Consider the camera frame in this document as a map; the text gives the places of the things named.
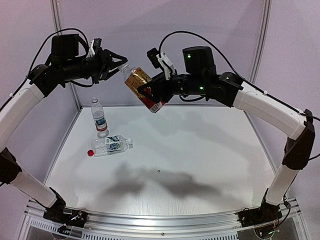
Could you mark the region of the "clear bottle red white label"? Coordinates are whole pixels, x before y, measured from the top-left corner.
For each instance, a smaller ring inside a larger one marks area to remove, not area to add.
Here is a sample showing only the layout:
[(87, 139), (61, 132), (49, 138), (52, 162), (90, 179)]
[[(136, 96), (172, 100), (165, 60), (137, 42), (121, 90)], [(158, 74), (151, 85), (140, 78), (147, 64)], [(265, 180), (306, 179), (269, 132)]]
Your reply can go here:
[(91, 114), (99, 138), (105, 138), (109, 134), (108, 124), (104, 109), (97, 97), (91, 99)]

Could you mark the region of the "red bottle cap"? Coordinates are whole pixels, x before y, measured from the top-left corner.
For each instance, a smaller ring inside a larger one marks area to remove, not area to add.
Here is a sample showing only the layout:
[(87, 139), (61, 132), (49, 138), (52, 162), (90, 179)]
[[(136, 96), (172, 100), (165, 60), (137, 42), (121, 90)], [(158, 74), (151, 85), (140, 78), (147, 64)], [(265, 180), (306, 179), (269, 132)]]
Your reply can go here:
[(87, 151), (87, 155), (88, 155), (89, 157), (94, 156), (94, 154), (95, 154), (94, 151), (91, 150), (91, 149)]

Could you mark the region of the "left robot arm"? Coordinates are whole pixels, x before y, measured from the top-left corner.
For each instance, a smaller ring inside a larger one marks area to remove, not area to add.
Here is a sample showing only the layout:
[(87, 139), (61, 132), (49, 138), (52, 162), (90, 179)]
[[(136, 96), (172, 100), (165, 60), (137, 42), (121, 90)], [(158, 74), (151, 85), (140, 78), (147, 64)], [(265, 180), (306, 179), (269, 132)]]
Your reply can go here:
[(27, 76), (0, 108), (0, 182), (12, 185), (46, 209), (66, 205), (60, 195), (41, 183), (19, 165), (7, 142), (28, 113), (57, 86), (79, 86), (78, 79), (91, 79), (92, 85), (106, 81), (127, 63), (125, 56), (102, 49), (100, 38), (91, 43), (76, 30), (51, 34), (51, 53), (44, 64), (31, 65)]

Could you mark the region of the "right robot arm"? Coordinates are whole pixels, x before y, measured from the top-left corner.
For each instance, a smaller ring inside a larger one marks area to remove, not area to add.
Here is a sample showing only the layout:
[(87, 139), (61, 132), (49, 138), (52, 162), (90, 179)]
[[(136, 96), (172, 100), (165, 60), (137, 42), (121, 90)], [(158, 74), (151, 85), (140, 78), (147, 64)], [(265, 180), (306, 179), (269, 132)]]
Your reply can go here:
[(277, 100), (235, 72), (218, 74), (212, 50), (207, 46), (188, 47), (182, 54), (186, 72), (178, 74), (163, 52), (149, 50), (147, 57), (161, 73), (140, 86), (138, 92), (156, 103), (167, 103), (175, 95), (215, 100), (253, 114), (282, 131), (287, 136), (282, 164), (258, 209), (261, 214), (277, 212), (298, 172), (311, 160), (316, 136), (312, 112)]

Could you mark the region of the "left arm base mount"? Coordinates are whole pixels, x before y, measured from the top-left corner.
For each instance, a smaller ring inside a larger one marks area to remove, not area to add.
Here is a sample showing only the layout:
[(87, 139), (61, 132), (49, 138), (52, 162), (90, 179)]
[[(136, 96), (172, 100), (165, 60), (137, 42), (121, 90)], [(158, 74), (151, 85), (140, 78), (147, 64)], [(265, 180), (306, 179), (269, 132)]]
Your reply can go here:
[(66, 208), (66, 202), (53, 189), (49, 188), (55, 194), (56, 200), (51, 207), (46, 207), (43, 218), (66, 226), (83, 228), (88, 217), (88, 213), (83, 210), (74, 210)]

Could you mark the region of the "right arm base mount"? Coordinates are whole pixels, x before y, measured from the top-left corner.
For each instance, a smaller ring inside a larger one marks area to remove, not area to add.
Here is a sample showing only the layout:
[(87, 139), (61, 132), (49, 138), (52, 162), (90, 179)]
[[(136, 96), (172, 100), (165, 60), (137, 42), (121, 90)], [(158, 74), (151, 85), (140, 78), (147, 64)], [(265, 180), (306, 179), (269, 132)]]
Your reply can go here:
[(243, 209), (235, 214), (238, 216), (238, 220), (242, 227), (255, 226), (275, 221), (274, 228), (276, 228), (279, 227), (291, 213), (291, 204), (287, 201), (285, 196), (282, 201), (284, 206), (288, 209), (288, 213), (282, 221), (280, 221), (283, 217), (280, 204), (272, 205), (267, 203), (265, 196), (261, 201), (260, 207)]

